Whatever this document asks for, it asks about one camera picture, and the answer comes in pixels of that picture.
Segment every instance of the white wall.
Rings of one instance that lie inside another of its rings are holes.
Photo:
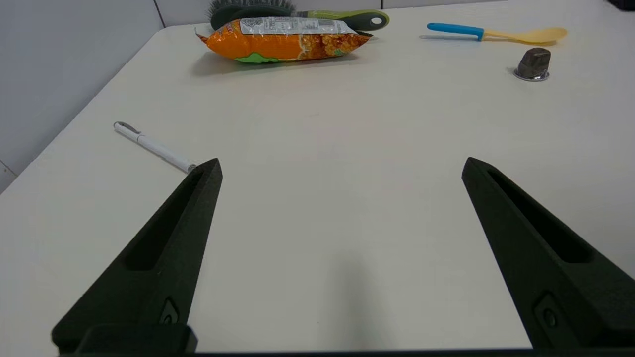
[[[0,161],[22,172],[162,28],[153,0],[0,0]]]
[[[165,26],[209,22],[207,9],[211,0],[157,0]],[[292,0],[302,10],[361,10],[379,9],[381,0]]]
[[[435,6],[465,3],[483,3],[485,1],[499,0],[384,0],[384,9],[415,8],[418,6]]]

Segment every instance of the nutrition label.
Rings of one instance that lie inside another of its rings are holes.
[[[344,21],[304,17],[258,17],[240,20],[243,34],[356,34]]]

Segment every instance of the orange snack bag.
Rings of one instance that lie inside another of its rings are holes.
[[[212,51],[240,62],[288,62],[345,55],[372,36],[343,21],[301,17],[234,20],[210,37],[198,35]]]

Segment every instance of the green brush handle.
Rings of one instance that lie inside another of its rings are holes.
[[[330,20],[344,21],[353,30],[372,31],[383,29],[391,21],[388,15],[379,10],[357,10],[357,11],[328,11],[328,10],[312,10],[303,11],[306,17],[312,18],[328,18]],[[381,22],[378,24],[372,20],[379,18]]]

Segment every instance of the blue spoon handle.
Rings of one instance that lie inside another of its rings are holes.
[[[453,34],[476,35],[479,41],[483,39],[483,34],[485,33],[485,29],[482,29],[480,27],[471,27],[471,26],[453,25],[453,24],[439,24],[437,22],[429,23],[428,29],[433,31],[451,32]]]

